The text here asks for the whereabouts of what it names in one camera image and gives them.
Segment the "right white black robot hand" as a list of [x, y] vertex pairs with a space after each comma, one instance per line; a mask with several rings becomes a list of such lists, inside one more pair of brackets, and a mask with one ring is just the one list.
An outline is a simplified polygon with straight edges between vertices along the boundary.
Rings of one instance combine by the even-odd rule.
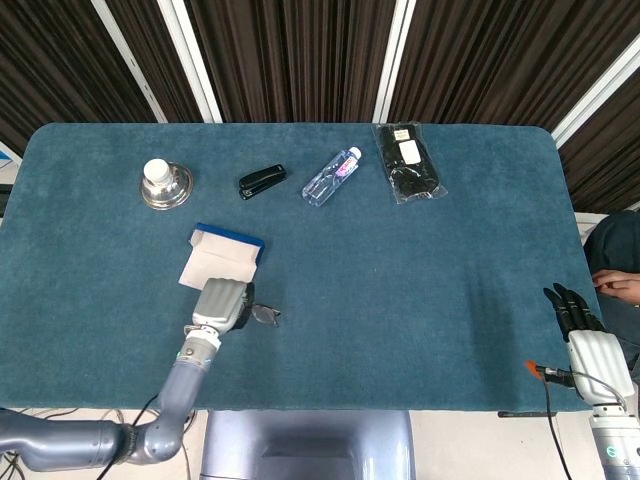
[[569, 367], [540, 367], [542, 378], [576, 390], [591, 406], [626, 407], [634, 387], [622, 347], [577, 292], [555, 283], [543, 289], [558, 323]]

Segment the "person bare hand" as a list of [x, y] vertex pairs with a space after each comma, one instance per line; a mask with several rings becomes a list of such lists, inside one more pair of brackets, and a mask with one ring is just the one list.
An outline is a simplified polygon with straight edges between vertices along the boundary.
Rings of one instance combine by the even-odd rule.
[[632, 305], [640, 303], [638, 273], [603, 269], [592, 275], [592, 282], [596, 290], [604, 295], [623, 300]]

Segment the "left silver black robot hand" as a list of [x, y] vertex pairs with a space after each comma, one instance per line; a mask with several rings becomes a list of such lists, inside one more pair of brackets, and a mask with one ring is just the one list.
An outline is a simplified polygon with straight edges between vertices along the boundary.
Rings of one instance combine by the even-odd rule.
[[241, 330], [251, 314], [254, 293], [253, 283], [210, 278], [198, 298], [192, 323], [211, 327], [220, 335]]

